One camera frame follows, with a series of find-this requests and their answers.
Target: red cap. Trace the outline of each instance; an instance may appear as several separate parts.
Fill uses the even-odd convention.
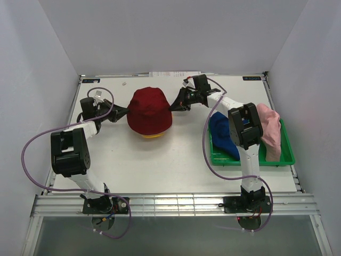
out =
[[[139,134],[159,134],[172,125],[169,103],[160,88],[146,87],[137,90],[128,109],[128,125]]]

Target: blue hat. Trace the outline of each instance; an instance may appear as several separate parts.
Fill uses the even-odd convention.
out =
[[[238,149],[230,137],[229,119],[220,112],[216,112],[209,120],[209,129],[213,145],[236,160],[240,160]]]

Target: white wall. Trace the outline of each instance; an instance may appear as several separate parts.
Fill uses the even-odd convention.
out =
[[[334,255],[341,255],[340,72],[341,2],[309,0],[271,68],[270,88]]]
[[[270,70],[307,0],[39,0],[80,75]]]
[[[37,0],[0,1],[0,255],[20,255],[35,188],[23,173],[23,145],[66,123],[77,74]],[[27,152],[33,176],[45,182],[49,137]]]

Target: pink cloth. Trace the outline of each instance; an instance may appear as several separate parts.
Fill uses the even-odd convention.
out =
[[[262,141],[266,146],[267,162],[278,162],[281,156],[281,123],[279,114],[260,103],[257,105],[257,111],[263,128]]]

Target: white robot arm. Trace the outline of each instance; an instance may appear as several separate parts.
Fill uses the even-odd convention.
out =
[[[207,103],[209,108],[213,108],[222,96],[222,92],[214,92],[207,96]],[[224,96],[219,102],[219,105],[215,108],[218,112],[224,116],[229,117],[229,111],[232,109],[243,108],[243,104]],[[258,151],[259,144],[253,144],[245,149],[242,146],[237,146],[242,176],[255,175],[259,177],[261,175],[259,171]],[[262,188],[262,182],[257,178],[242,179],[241,186],[246,192],[258,191]]]
[[[114,105],[111,102],[101,100],[97,92],[94,98],[88,97],[80,101],[82,113],[78,116],[83,120],[93,120],[73,126],[62,132],[51,134],[51,163],[56,174],[74,181],[80,188],[88,191],[95,190],[109,193],[105,183],[100,181],[90,170],[90,154],[87,147],[87,139],[99,133],[101,123],[109,120],[113,123],[128,113],[127,108]],[[96,119],[111,109],[106,117]],[[113,206],[109,196],[85,193],[81,197],[86,201],[85,205],[101,213],[110,212]]]
[[[191,104],[201,103],[229,118],[230,137],[236,145],[241,163],[242,176],[259,177],[258,150],[263,135],[256,106],[243,104],[224,95],[218,89],[211,89],[206,75],[193,76],[194,86],[184,80],[179,94],[170,106],[170,111],[186,111]],[[255,209],[265,201],[265,189],[258,178],[244,178],[241,183],[241,203],[245,209]]]

